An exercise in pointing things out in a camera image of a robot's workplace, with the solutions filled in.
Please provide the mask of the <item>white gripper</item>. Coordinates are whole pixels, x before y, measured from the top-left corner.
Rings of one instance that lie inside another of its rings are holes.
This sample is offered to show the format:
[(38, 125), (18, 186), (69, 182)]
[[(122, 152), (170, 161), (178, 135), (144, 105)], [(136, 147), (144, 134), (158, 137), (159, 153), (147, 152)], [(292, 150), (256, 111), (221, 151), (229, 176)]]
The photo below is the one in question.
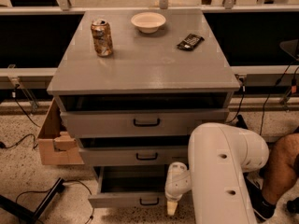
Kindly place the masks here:
[(182, 198), (182, 194), (171, 195), (169, 193), (165, 193), (165, 197), (167, 199), (167, 214), (169, 216), (173, 216), (176, 213), (178, 202)]

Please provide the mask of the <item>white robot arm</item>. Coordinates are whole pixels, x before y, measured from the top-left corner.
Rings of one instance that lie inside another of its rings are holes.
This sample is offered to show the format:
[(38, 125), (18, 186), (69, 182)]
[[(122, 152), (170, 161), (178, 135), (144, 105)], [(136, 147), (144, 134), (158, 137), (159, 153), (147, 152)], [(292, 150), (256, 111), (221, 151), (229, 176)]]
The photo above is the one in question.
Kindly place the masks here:
[(261, 169), (268, 145), (257, 133), (220, 123), (194, 129), (188, 162), (169, 165), (165, 197), (173, 216), (182, 196), (190, 192), (196, 224), (257, 224), (244, 174)]

